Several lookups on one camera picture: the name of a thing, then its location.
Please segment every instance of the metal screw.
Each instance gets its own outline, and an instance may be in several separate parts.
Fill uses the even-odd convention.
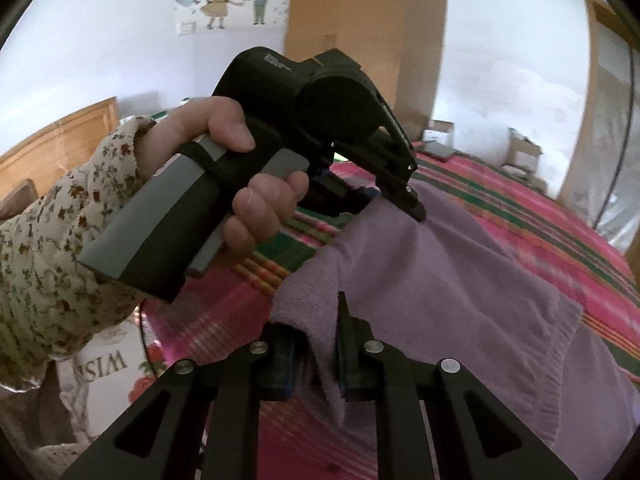
[[[175,364],[175,373],[178,375],[187,375],[193,372],[195,366],[193,365],[193,361],[189,361],[188,359],[183,359],[182,361],[178,361]]]
[[[455,374],[460,371],[460,363],[455,359],[443,359],[440,366],[447,374]]]
[[[249,349],[252,354],[264,354],[269,349],[269,345],[264,341],[254,341],[251,343],[251,346],[249,346]]]
[[[384,348],[385,346],[377,339],[372,339],[364,343],[364,349],[370,354],[379,354]]]

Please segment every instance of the floral sleeve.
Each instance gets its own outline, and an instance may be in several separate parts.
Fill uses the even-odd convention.
[[[0,384],[38,387],[47,363],[69,357],[124,320],[142,296],[98,282],[76,262],[85,243],[142,186],[134,140],[155,124],[136,117],[100,143],[23,214],[0,225]]]

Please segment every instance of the purple garment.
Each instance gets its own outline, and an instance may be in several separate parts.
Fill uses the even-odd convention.
[[[322,392],[311,412],[375,460],[372,403],[340,398],[337,293],[374,336],[410,358],[462,362],[581,480],[600,480],[631,438],[640,397],[582,308],[517,264],[463,208],[412,182],[418,223],[374,200],[277,290],[271,320],[305,332]]]

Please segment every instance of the person's arm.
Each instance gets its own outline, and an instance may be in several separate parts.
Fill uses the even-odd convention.
[[[99,282],[76,257],[181,144],[207,130],[229,149],[254,146],[241,108],[226,98],[189,103],[157,125],[137,117],[27,211],[0,225],[0,384],[15,391],[39,386],[49,360],[75,354],[132,312],[139,292]],[[234,198],[215,266],[241,261],[273,237],[306,186],[300,172],[286,181],[255,176]]]

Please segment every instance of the fingernail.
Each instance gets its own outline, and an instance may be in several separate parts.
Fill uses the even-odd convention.
[[[255,141],[249,129],[244,124],[237,124],[231,128],[231,139],[240,150],[252,150],[255,148]]]
[[[263,216],[267,212],[267,203],[253,189],[249,188],[249,198],[246,200],[246,208],[253,215]]]

